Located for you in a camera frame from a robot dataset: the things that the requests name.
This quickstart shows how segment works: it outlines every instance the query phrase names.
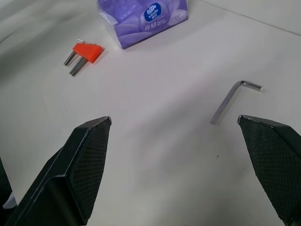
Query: white table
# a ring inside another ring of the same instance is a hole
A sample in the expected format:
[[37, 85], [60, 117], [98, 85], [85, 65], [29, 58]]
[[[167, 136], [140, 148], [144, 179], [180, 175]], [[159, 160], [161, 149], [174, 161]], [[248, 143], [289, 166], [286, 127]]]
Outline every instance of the white table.
[[[76, 126], [109, 115], [88, 225], [282, 226], [237, 118], [269, 118], [301, 132], [300, 37], [193, 1], [188, 21], [121, 50], [93, 4], [79, 9], [15, 47], [19, 55], [0, 55], [0, 156], [17, 201]], [[106, 50], [73, 78], [63, 62], [77, 38]], [[265, 90], [241, 90], [220, 125], [209, 124], [239, 80]]]
[[299, 0], [205, 0], [205, 2], [301, 36]]

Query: purple tissue package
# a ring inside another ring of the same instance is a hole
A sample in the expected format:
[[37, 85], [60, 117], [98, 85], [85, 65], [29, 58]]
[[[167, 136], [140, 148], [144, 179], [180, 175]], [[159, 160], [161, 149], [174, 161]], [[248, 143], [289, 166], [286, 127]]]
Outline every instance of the purple tissue package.
[[98, 5], [122, 48], [188, 18], [186, 0], [98, 0]]

